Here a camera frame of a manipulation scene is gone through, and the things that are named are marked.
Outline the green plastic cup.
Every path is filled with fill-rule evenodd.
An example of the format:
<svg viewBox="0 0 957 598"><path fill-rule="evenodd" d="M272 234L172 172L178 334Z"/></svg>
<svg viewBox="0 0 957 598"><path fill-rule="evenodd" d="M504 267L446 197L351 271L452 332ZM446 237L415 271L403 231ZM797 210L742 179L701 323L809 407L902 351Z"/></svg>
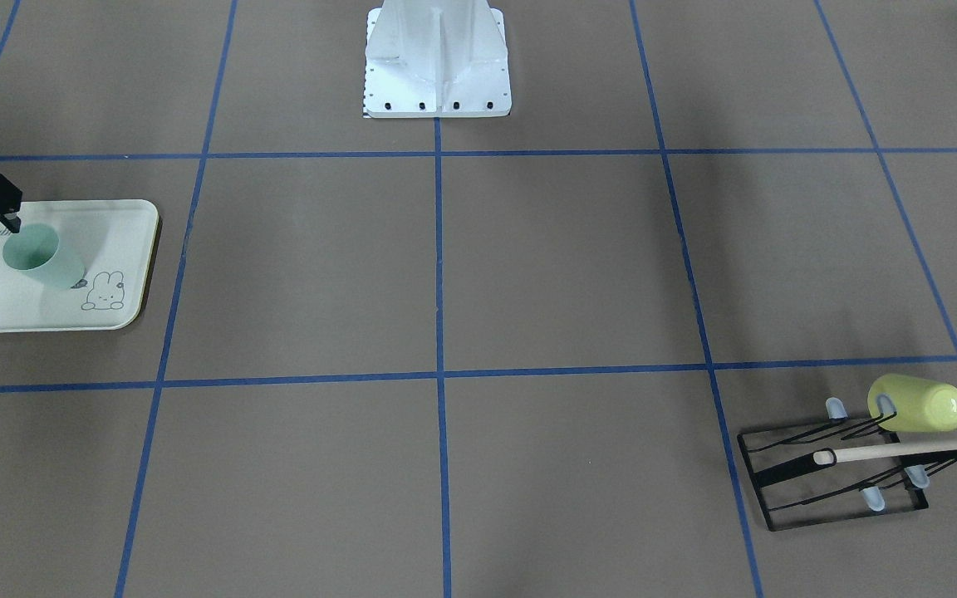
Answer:
<svg viewBox="0 0 957 598"><path fill-rule="evenodd" d="M19 233L12 233L1 257L8 268L45 287L72 289L85 281L82 258L48 224L26 224Z"/></svg>

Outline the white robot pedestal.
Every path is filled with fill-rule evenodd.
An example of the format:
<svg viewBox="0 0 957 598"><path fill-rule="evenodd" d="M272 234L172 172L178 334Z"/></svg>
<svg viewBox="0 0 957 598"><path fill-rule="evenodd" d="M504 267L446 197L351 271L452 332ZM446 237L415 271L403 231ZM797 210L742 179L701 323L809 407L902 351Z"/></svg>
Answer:
<svg viewBox="0 0 957 598"><path fill-rule="evenodd" d="M495 118L512 112L503 12L486 1L384 1L366 18L362 114Z"/></svg>

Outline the yellow plastic cup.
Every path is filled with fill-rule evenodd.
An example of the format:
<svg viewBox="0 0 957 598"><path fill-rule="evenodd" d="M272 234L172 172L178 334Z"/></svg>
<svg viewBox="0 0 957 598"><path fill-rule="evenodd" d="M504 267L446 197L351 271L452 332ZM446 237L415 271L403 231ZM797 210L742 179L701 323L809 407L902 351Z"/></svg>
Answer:
<svg viewBox="0 0 957 598"><path fill-rule="evenodd" d="M945 382L890 372L872 383L867 408L891 432L957 430L957 387Z"/></svg>

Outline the cream rabbit tray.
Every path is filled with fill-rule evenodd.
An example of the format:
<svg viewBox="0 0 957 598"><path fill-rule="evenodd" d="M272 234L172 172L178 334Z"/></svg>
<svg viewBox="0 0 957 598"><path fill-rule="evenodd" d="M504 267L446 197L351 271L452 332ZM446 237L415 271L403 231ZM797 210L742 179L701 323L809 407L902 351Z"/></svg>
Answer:
<svg viewBox="0 0 957 598"><path fill-rule="evenodd" d="M143 199L24 204L19 234L0 224L0 333L128 326L159 225Z"/></svg>

